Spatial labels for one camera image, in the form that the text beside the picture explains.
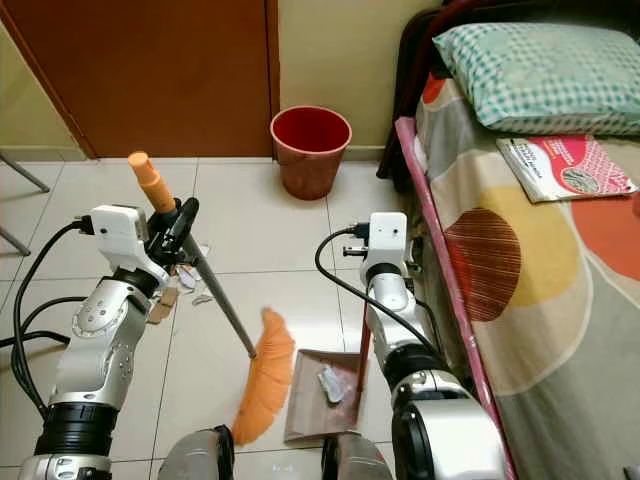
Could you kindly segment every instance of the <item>bedsheet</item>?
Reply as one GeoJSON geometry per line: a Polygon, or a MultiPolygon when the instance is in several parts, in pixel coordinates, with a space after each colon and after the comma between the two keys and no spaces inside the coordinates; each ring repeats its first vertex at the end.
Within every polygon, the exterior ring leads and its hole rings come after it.
{"type": "MultiPolygon", "coordinates": [[[[407,161],[425,172],[467,345],[520,479],[622,479],[640,463],[640,195],[532,205],[495,139],[453,80],[429,78],[407,161]]],[[[640,182],[640,143],[599,141],[640,182]]]]}

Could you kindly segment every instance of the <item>pink bed frame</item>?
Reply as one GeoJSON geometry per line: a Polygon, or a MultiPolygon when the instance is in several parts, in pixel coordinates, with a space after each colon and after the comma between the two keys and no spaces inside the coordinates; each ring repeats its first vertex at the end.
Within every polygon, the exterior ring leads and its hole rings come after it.
{"type": "Polygon", "coordinates": [[[440,226],[440,220],[438,218],[438,212],[433,203],[433,197],[431,196],[431,188],[427,183],[424,172],[420,167],[420,163],[414,153],[413,145],[414,138],[416,136],[416,121],[411,117],[400,117],[395,122],[396,133],[400,140],[400,146],[402,148],[402,154],[404,155],[407,168],[411,174],[411,179],[415,186],[416,193],[420,199],[420,205],[422,207],[422,215],[429,228],[431,240],[433,242],[436,255],[440,267],[442,268],[442,274],[449,291],[449,298],[453,307],[453,313],[458,321],[458,327],[460,328],[460,334],[462,335],[462,341],[464,342],[467,356],[469,357],[469,365],[471,367],[471,375],[478,391],[478,397],[480,403],[487,410],[495,424],[502,432],[503,443],[505,445],[506,460],[507,460],[507,475],[512,480],[517,480],[515,470],[513,469],[513,463],[511,460],[511,454],[509,453],[506,439],[504,438],[504,430],[502,428],[502,421],[498,409],[496,408],[493,393],[489,386],[487,374],[480,358],[480,352],[476,344],[476,337],[469,323],[467,312],[464,308],[464,302],[462,299],[462,293],[460,286],[458,285],[458,279],[453,270],[451,264],[451,257],[449,256],[449,250],[445,243],[444,235],[442,233],[442,227],[440,226]]]}

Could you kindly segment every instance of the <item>yellow wall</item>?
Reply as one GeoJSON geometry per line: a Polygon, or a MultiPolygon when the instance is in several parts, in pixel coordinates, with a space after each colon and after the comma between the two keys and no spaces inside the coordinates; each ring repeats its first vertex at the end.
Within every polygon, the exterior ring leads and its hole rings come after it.
{"type": "Polygon", "coordinates": [[[76,146],[62,117],[1,23],[0,146],[76,146]]]}
{"type": "Polygon", "coordinates": [[[353,145],[384,145],[402,30],[415,13],[440,3],[280,0],[282,108],[334,108],[351,123],[353,145]]]}

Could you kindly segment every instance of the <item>book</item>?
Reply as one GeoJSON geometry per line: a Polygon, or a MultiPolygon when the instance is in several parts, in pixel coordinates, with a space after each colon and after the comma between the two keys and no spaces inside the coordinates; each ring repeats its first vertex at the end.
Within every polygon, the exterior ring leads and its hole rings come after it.
{"type": "Polygon", "coordinates": [[[638,190],[592,135],[500,138],[497,144],[532,203],[638,190]]]}

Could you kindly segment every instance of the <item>brown door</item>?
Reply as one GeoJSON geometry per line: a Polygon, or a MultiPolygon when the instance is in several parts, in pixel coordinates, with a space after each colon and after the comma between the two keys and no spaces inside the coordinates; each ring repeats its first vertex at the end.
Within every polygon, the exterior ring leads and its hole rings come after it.
{"type": "Polygon", "coordinates": [[[271,155],[264,0],[0,0],[90,156],[271,155]]]}

